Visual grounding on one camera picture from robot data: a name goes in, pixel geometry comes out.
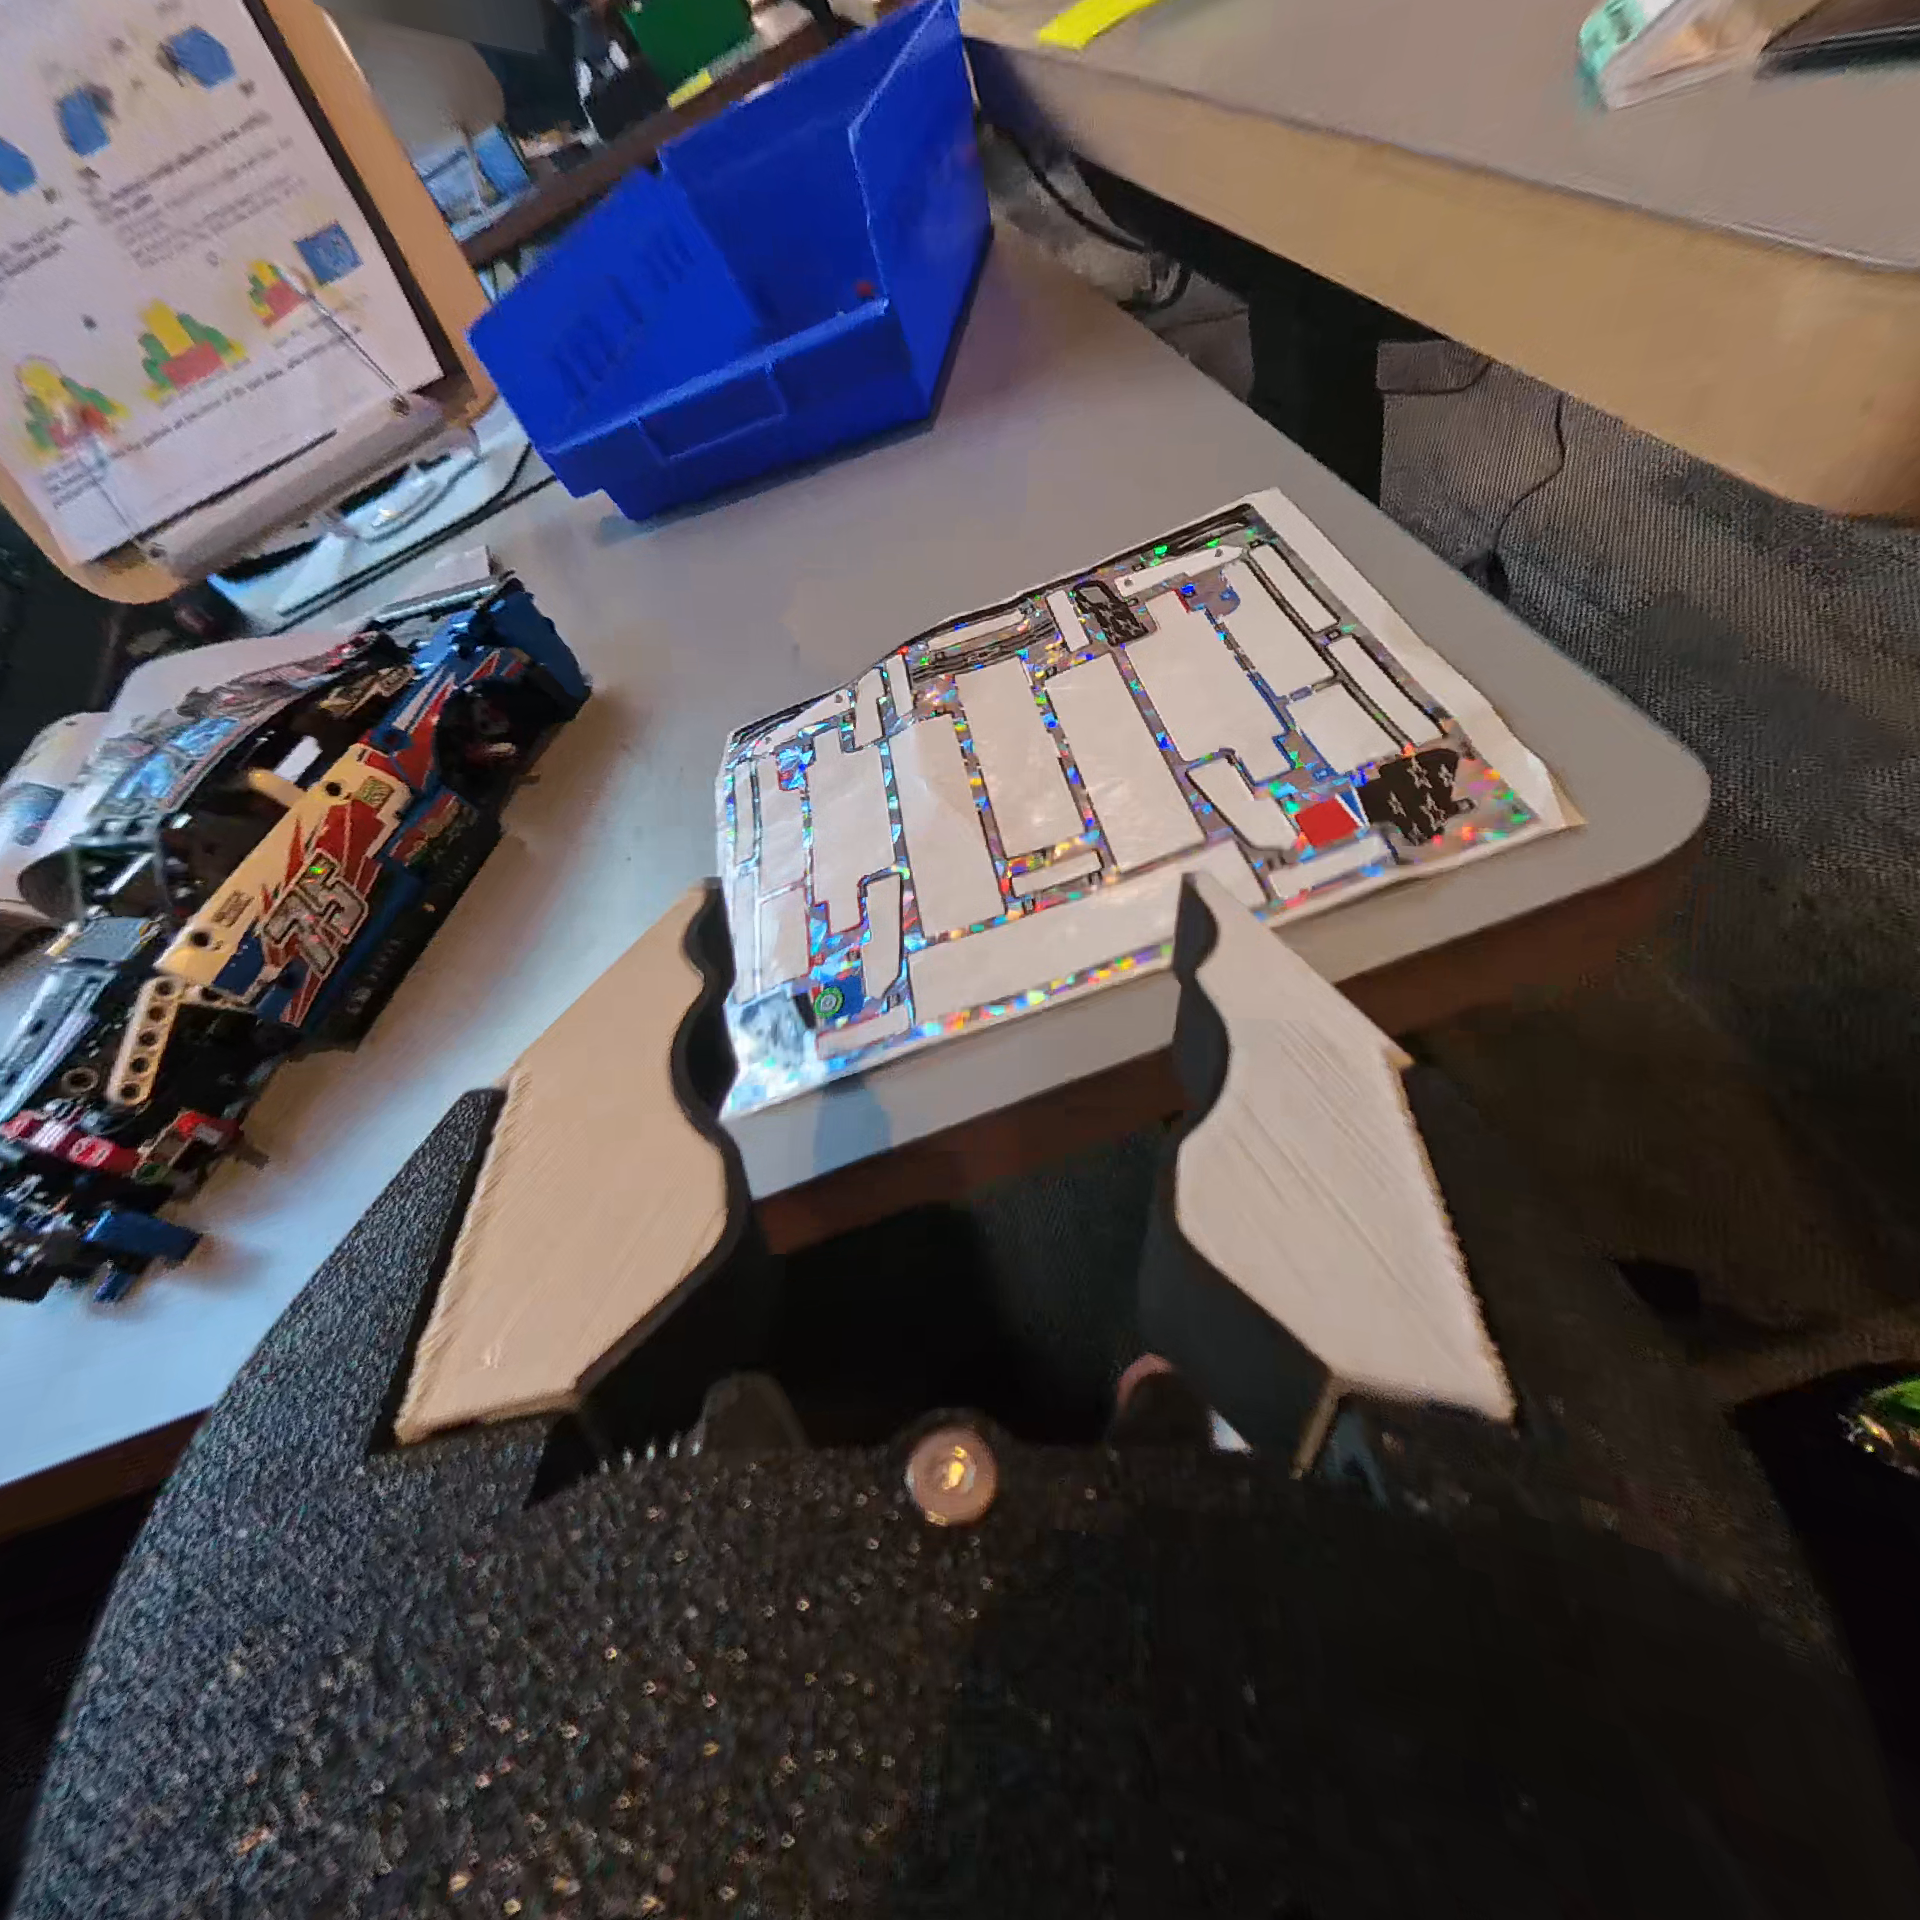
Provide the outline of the white stand base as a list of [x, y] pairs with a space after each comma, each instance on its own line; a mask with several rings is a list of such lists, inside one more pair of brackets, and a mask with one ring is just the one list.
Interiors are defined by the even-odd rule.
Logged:
[[471, 446], [410, 464], [378, 489], [310, 523], [314, 539], [231, 563], [207, 586], [262, 633], [286, 628], [409, 558], [478, 523], [546, 469], [505, 412], [486, 417]]

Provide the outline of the teal packet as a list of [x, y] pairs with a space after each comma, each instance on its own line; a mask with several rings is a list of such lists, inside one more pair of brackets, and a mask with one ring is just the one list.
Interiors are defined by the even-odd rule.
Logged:
[[1579, 73], [1602, 109], [1626, 109], [1749, 73], [1816, 3], [1599, 3], [1577, 37]]

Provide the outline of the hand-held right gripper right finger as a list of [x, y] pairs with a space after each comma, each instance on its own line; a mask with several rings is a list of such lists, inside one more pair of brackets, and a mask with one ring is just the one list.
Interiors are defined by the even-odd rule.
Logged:
[[1149, 1350], [1296, 1475], [1350, 1404], [1511, 1431], [1406, 1047], [1212, 877], [1183, 877], [1173, 970], [1183, 1109], [1143, 1246]]

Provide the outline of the printed instruction sheet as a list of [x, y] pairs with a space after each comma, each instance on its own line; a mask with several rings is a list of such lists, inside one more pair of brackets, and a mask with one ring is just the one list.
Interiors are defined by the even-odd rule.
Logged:
[[3, 9], [4, 477], [96, 563], [445, 375], [262, 5]]

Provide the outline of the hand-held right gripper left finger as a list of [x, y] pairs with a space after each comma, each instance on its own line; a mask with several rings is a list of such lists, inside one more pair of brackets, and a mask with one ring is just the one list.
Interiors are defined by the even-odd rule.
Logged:
[[727, 896], [693, 883], [498, 1083], [395, 1444], [576, 1413], [742, 1242]]

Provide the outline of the grey desk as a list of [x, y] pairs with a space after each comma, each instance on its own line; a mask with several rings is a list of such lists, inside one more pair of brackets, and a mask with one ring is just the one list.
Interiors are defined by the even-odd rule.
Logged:
[[1916, 521], [1916, 61], [1630, 109], [1585, 5], [965, 5], [984, 99], [1768, 493]]
[[1283, 489], [1548, 762], [1582, 823], [1310, 917], [1300, 948], [1414, 1033], [1610, 969], [1705, 839], [1701, 762], [1146, 326], [1015, 232], [978, 279], [934, 418], [637, 525], [558, 487], [481, 530], [593, 677], [367, 1044], [257, 1106], [263, 1164], [197, 1257], [115, 1309], [4, 1304], [4, 1537], [160, 1483], [205, 1408], [447, 1108], [493, 1083], [693, 880], [727, 735], [899, 640]]

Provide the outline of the holographic sticker sheet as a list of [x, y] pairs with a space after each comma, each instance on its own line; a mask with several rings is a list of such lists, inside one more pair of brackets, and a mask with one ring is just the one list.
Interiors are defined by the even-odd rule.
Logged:
[[1579, 823], [1289, 493], [1241, 496], [727, 740], [726, 1112], [1164, 970], [1188, 877], [1298, 919]]

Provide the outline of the blue plastic bin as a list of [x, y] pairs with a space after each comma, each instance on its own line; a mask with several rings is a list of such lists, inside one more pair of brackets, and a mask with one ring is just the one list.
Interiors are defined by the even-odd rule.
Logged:
[[639, 521], [928, 418], [988, 251], [958, 6], [913, 5], [666, 146], [469, 339]]

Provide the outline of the toy brick race car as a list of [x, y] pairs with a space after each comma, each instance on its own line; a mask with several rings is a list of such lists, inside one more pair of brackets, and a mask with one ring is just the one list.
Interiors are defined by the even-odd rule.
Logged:
[[588, 696], [505, 573], [99, 738], [19, 879], [56, 939], [4, 1036], [4, 1298], [190, 1254], [167, 1207], [277, 1068], [367, 1034]]

